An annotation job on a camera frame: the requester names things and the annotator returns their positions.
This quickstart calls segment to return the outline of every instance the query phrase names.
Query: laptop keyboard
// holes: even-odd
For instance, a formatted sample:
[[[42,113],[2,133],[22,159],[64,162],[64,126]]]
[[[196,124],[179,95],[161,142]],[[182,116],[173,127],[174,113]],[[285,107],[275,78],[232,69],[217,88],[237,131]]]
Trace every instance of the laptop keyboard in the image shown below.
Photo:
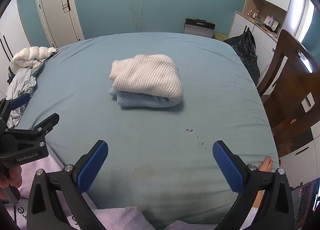
[[[303,223],[309,211],[312,184],[308,184],[302,188],[302,197],[297,218],[294,222],[294,229],[303,227]]]

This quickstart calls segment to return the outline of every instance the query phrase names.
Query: laptop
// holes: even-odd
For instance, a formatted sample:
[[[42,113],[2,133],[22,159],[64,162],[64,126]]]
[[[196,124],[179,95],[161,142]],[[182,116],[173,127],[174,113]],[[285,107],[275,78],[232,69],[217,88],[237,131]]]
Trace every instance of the laptop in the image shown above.
[[[294,211],[294,229],[302,228],[320,204],[320,178],[291,191]]]

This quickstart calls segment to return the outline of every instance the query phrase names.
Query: stack of folded clothes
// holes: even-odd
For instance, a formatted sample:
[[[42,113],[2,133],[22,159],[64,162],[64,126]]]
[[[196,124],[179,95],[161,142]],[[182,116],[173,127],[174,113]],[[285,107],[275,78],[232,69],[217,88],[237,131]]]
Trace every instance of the stack of folded clothes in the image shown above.
[[[183,87],[178,67],[166,55],[136,55],[115,60],[110,95],[122,107],[167,108],[179,104]]]

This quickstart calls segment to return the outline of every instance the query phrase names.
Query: bed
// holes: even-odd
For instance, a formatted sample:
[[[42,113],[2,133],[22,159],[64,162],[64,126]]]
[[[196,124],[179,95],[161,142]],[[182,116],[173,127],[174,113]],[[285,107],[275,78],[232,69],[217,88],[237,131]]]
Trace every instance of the bed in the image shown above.
[[[165,54],[179,67],[184,99],[166,109],[121,108],[108,94],[114,60]],[[66,164],[101,139],[109,155],[89,190],[98,208],[137,206],[156,228],[176,220],[218,223],[233,204],[212,144],[223,140],[259,165],[276,147],[256,87],[231,46],[187,34],[131,33],[59,49],[38,74],[19,123],[32,128],[52,113],[46,137]]]

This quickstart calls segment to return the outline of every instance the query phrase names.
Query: blue gripper pad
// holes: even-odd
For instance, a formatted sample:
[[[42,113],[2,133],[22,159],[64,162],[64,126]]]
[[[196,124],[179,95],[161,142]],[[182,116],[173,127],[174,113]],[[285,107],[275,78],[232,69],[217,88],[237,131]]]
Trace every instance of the blue gripper pad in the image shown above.
[[[241,194],[244,188],[243,175],[220,145],[219,141],[213,144],[212,153],[231,190]]]
[[[99,146],[93,152],[86,164],[77,175],[76,184],[78,193],[87,192],[94,179],[96,178],[101,166],[108,156],[108,144],[105,141],[100,142]]]
[[[28,103],[30,101],[30,99],[31,99],[31,96],[28,93],[25,93],[24,95],[22,95],[20,97],[17,97],[14,100],[12,100],[10,102],[9,108],[11,110],[15,110],[18,107],[21,107],[22,105]]]

